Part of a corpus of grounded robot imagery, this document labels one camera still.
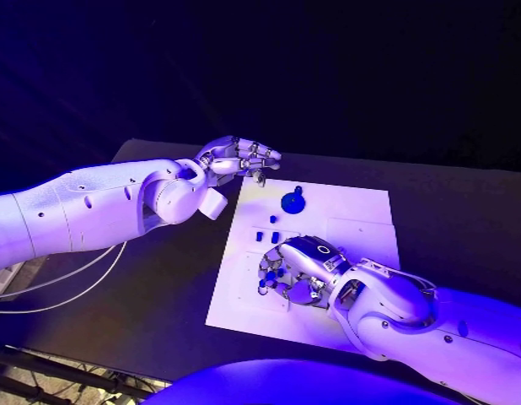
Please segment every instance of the blue bottle cap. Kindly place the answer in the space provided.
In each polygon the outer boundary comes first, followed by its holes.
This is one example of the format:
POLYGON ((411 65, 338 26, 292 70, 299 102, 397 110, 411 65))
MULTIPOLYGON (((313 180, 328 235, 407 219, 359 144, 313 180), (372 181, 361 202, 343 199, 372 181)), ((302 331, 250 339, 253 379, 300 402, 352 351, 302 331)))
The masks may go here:
POLYGON ((300 186, 294 187, 294 192, 283 195, 282 198, 282 208, 287 213, 300 213, 306 207, 306 199, 300 195, 303 189, 300 186))

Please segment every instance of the table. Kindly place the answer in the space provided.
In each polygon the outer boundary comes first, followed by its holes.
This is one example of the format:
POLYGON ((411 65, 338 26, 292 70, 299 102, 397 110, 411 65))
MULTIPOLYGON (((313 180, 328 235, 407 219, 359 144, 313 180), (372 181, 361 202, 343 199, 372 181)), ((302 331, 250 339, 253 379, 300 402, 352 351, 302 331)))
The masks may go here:
MULTIPOLYGON (((178 159, 198 150, 133 139, 113 161, 178 159)), ((521 306, 521 173, 284 154, 283 167, 269 176, 388 190, 401 268, 521 306)), ((240 184, 237 179, 220 189, 230 204, 217 221, 196 213, 129 242, 111 274, 77 301, 38 314, 0 316, 0 343, 168 381, 244 359, 313 359, 452 397, 404 364, 205 325, 240 184)), ((94 257, 93 251, 50 256, 35 284, 94 257)), ((51 305, 83 291, 109 257, 64 282, 24 294, 16 307, 51 305)))

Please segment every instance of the robotic arm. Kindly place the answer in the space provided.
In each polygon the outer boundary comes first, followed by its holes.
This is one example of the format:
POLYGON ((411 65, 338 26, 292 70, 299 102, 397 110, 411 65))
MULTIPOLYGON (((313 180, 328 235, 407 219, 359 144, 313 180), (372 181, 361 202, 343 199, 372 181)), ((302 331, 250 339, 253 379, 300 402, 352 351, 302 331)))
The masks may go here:
POLYGON ((217 219, 225 197, 211 187, 235 175, 264 185, 280 153, 245 139, 212 141, 195 159, 87 167, 0 196, 0 268, 34 257, 117 245, 199 210, 217 219))
POLYGON ((318 237, 284 241, 260 262, 260 294, 323 308, 374 360, 395 360, 493 404, 521 403, 521 309, 369 259, 352 265, 318 237))

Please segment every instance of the small component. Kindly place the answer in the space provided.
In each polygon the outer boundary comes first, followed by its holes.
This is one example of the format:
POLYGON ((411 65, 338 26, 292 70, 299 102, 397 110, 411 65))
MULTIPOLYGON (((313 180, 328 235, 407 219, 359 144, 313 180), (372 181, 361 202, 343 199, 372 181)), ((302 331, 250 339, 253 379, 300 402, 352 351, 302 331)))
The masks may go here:
POLYGON ((306 207, 306 199, 302 196, 303 189, 300 186, 294 187, 294 192, 283 195, 282 198, 282 209, 287 213, 300 213, 306 207))
POLYGON ((258 294, 260 295, 267 295, 269 289, 267 289, 267 282, 261 280, 258 282, 258 294))

